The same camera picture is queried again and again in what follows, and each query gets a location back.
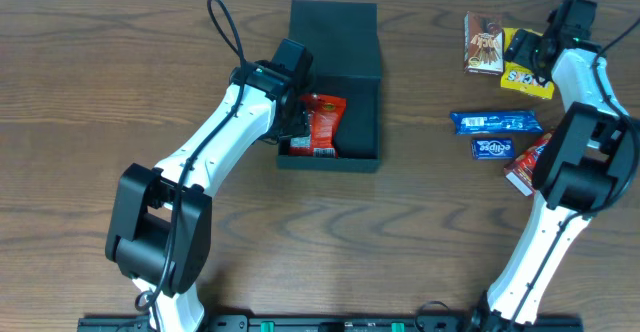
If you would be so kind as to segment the yellow Hacks candy bag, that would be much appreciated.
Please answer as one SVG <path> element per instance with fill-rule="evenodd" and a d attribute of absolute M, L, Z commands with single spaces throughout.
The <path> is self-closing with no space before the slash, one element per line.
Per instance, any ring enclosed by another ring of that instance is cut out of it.
<path fill-rule="evenodd" d="M 504 60 L 504 72 L 500 79 L 500 87 L 506 90 L 512 90 L 524 93 L 529 96 L 538 97 L 545 100 L 551 100 L 555 90 L 552 82 L 535 79 L 533 72 L 515 62 L 509 62 L 506 57 Z"/>

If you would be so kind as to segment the red Hacks candy bag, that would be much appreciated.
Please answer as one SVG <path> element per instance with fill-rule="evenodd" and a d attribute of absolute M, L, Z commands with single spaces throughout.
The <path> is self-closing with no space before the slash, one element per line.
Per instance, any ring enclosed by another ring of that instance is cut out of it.
<path fill-rule="evenodd" d="M 334 136 L 347 107 L 345 98 L 309 94 L 301 98 L 308 112 L 310 135 L 290 140 L 289 156 L 337 158 Z"/>

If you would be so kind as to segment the brown Pocky box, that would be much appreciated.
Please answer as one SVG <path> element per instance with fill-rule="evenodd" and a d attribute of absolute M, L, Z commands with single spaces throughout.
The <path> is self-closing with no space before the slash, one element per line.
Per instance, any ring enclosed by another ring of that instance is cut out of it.
<path fill-rule="evenodd" d="M 500 14 L 468 11 L 464 18 L 464 72 L 501 75 L 504 30 Z"/>

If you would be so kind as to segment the dark green box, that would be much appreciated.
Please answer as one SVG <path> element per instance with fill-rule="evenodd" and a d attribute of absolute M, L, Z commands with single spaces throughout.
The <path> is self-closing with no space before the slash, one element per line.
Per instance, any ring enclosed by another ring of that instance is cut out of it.
<path fill-rule="evenodd" d="M 312 91 L 346 100 L 334 137 L 337 156 L 289 154 L 278 146 L 280 169 L 374 173 L 381 162 L 382 63 L 374 3 L 294 0 L 289 38 L 313 55 Z"/>

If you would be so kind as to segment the red Hello Panda box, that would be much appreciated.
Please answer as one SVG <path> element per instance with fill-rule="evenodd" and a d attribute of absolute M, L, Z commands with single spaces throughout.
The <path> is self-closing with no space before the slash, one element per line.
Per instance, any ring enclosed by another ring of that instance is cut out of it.
<path fill-rule="evenodd" d="M 545 149 L 552 135 L 553 130 L 542 135 L 533 145 L 504 168 L 506 179 L 524 196 L 529 197 L 535 193 L 532 184 L 533 171 L 539 156 Z"/>

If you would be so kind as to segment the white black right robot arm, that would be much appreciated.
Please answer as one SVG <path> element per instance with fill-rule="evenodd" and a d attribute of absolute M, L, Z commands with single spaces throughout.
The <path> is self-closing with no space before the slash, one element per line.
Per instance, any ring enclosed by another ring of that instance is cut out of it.
<path fill-rule="evenodd" d="M 571 244 L 623 196 L 639 165 L 639 123 L 615 97 L 606 50 L 591 39 L 596 9 L 589 0 L 563 0 L 542 35 L 520 29 L 507 49 L 507 60 L 557 86 L 566 113 L 537 159 L 523 234 L 468 331 L 583 328 L 578 317 L 539 316 L 542 296 Z"/>

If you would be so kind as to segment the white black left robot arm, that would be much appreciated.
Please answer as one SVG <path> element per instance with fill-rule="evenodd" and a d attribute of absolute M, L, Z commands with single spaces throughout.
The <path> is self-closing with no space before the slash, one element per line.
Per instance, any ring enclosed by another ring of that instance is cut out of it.
<path fill-rule="evenodd" d="M 134 305 L 153 331 L 197 331 L 205 310 L 196 279 L 211 246 L 213 199 L 255 142 L 308 134 L 300 97 L 313 63 L 283 40 L 271 60 L 243 61 L 213 114 L 174 153 L 121 175 L 105 255 L 139 289 Z"/>

